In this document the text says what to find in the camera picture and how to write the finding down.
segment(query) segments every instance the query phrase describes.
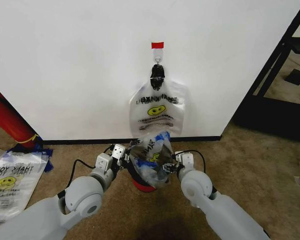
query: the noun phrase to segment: wire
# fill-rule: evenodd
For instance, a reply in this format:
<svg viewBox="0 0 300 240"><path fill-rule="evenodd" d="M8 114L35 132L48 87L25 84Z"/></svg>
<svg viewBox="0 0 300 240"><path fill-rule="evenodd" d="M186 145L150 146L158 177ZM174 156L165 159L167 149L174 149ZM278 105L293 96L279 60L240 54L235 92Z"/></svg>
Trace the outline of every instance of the wire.
<svg viewBox="0 0 300 240"><path fill-rule="evenodd" d="M74 178L74 174L75 174L75 169L76 169L76 164L77 164L77 162L82 163L83 165L85 165L86 167L88 167L88 168L90 168L90 169L94 169L94 168L95 168L95 166L90 166L90 165L86 164L84 161L82 161L81 159L76 159L76 160L74 161L74 163L73 163L73 166L72 166L72 172L71 172L71 176L70 176L70 180L69 180L68 185L66 186L66 188L70 186L70 184L71 184L71 182L72 182L72 179Z"/></svg>
<svg viewBox="0 0 300 240"><path fill-rule="evenodd" d="M203 160L203 172L206 173L206 160L205 160L205 158L204 158L204 156L202 155L201 152L199 152L197 150L185 150L185 151L181 151L181 152L177 153L176 156L180 155L180 154L184 154L184 153L189 153L189 152L195 152L195 153L198 153L201 156L201 158Z"/></svg>
<svg viewBox="0 0 300 240"><path fill-rule="evenodd" d="M108 146L108 147L103 151L103 153L105 154L110 148L111 148L111 145Z"/></svg>

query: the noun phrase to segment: fire extinguisher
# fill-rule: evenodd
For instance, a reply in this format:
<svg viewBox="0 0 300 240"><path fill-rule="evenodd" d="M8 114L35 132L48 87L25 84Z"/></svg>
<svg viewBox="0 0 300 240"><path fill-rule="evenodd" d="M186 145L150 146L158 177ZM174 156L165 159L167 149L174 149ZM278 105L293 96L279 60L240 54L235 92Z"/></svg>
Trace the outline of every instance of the fire extinguisher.
<svg viewBox="0 0 300 240"><path fill-rule="evenodd" d="M1 93L0 127L26 149L34 148L39 137Z"/></svg>

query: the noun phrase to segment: baseboard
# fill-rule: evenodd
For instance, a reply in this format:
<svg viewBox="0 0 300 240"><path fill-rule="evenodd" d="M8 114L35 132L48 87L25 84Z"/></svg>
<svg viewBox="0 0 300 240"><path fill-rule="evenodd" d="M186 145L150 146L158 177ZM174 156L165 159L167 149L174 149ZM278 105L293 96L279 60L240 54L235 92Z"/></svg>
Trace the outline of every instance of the baseboard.
<svg viewBox="0 0 300 240"><path fill-rule="evenodd" d="M219 141L222 136L186 136L172 137L171 142ZM75 145L75 144L128 144L135 138L116 139L84 139L84 140L43 140L44 145Z"/></svg>

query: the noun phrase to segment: red tape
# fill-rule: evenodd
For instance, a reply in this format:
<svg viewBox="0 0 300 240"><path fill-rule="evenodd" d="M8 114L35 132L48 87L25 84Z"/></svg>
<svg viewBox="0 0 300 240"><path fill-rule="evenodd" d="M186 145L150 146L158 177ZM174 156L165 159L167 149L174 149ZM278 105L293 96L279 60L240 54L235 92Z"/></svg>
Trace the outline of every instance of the red tape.
<svg viewBox="0 0 300 240"><path fill-rule="evenodd" d="M152 42L151 43L152 49L163 49L164 48L164 42Z"/></svg>

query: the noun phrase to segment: plastic bag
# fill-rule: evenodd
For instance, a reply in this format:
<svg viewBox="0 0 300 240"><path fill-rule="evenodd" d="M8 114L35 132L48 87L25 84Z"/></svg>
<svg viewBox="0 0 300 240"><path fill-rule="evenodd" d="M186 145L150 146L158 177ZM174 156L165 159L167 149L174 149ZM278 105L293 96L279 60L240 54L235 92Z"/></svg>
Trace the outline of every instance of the plastic bag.
<svg viewBox="0 0 300 240"><path fill-rule="evenodd" d="M185 114L185 86L165 79L155 64L150 81L130 100L130 129L133 137L170 131L181 134Z"/></svg>
<svg viewBox="0 0 300 240"><path fill-rule="evenodd" d="M139 138L131 146L129 158L140 177L157 189L168 182L168 174L162 165L172 162L172 153L170 134L164 131Z"/></svg>
<svg viewBox="0 0 300 240"><path fill-rule="evenodd" d="M44 151L10 151L0 157L0 223L26 208L49 157Z"/></svg>

